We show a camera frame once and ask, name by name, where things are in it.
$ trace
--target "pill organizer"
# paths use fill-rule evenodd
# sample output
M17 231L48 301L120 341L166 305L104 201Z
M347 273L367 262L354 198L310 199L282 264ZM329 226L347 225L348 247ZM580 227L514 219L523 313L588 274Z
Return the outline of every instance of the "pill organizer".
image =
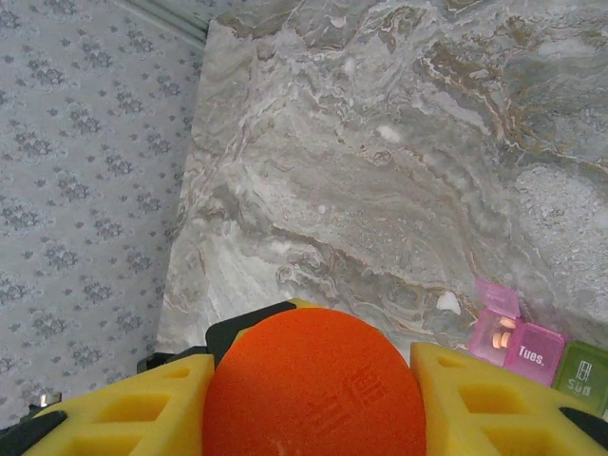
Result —
M480 359L503 366L513 332L523 323L520 301L515 292L495 283L478 278L475 286L484 308L479 313L468 349Z
M478 278L484 303L469 351L496 366L551 386L566 343L564 335L521 318L520 301L512 290Z
M553 388L580 399L597 414L605 414L608 409L608 351L578 340L569 342Z

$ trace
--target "orange foam ball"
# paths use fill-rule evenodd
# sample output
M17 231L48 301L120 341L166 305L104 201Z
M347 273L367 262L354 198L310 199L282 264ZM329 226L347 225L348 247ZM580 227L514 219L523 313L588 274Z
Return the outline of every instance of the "orange foam ball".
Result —
M422 395L364 321L329 309L267 318L225 354L207 391L204 456L424 456Z

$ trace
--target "gray marble surface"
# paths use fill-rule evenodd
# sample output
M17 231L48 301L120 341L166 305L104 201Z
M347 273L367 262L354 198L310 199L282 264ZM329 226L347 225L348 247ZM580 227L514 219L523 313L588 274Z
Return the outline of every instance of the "gray marble surface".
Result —
M608 4L265 0L212 24L159 349L297 296L405 355L475 276L608 345Z

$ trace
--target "floral pattern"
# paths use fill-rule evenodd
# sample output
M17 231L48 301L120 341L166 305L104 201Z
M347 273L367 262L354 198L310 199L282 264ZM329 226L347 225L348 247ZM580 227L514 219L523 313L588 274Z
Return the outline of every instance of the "floral pattern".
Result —
M111 1L0 0L0 428L154 350L200 65Z

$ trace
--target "yellow robot part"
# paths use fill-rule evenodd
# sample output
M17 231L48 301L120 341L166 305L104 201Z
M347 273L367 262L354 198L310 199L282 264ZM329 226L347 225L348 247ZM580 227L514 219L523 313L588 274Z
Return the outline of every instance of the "yellow robot part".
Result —
M211 354L195 354L46 408L67 419L25 456L200 456Z
M427 456L606 456L560 412L594 414L561 392L457 351L411 345Z

